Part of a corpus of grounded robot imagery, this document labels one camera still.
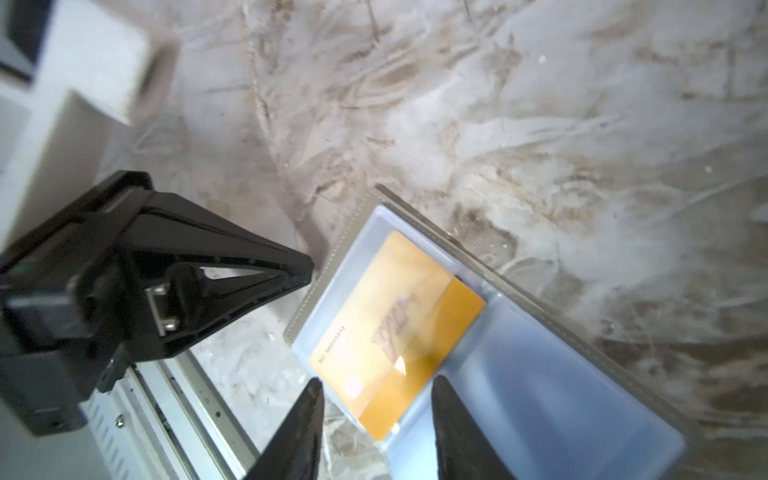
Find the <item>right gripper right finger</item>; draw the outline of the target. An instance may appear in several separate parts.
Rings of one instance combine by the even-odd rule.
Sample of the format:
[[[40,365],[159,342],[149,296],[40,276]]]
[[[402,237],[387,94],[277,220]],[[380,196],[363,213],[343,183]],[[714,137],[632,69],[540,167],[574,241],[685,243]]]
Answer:
[[[431,406],[440,480],[515,479],[443,375],[433,381]]]

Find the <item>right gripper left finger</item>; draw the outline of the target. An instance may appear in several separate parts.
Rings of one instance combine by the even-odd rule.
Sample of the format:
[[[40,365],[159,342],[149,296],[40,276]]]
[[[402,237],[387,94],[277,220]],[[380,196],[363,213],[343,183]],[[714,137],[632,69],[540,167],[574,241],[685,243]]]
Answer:
[[[244,479],[317,479],[324,406],[323,384],[313,377]]]

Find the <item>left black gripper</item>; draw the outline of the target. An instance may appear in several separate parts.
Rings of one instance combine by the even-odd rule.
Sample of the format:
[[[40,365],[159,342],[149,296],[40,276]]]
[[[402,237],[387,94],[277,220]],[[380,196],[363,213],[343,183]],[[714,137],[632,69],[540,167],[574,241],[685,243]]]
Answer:
[[[119,171],[2,254],[1,398],[35,437],[81,429],[81,403],[130,357],[174,357],[308,285],[313,267]]]

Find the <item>gold VIP credit card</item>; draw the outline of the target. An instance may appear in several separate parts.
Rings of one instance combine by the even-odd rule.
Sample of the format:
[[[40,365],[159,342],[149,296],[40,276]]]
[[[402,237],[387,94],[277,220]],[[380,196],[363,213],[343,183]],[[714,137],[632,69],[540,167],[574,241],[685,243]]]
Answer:
[[[392,232],[310,357],[376,441],[399,420],[485,306],[453,273]]]

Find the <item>beige leather card holder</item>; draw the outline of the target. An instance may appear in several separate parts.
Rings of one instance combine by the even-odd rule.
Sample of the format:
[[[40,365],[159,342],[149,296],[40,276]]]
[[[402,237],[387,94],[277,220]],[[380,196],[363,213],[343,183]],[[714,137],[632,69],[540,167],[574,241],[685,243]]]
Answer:
[[[399,420],[376,441],[310,357],[388,235],[400,232],[485,302]],[[515,479],[660,479],[690,451],[693,426],[588,344],[578,327],[453,240],[391,190],[369,191],[285,331],[327,397],[384,452],[396,479],[438,479],[431,391],[445,376]]]

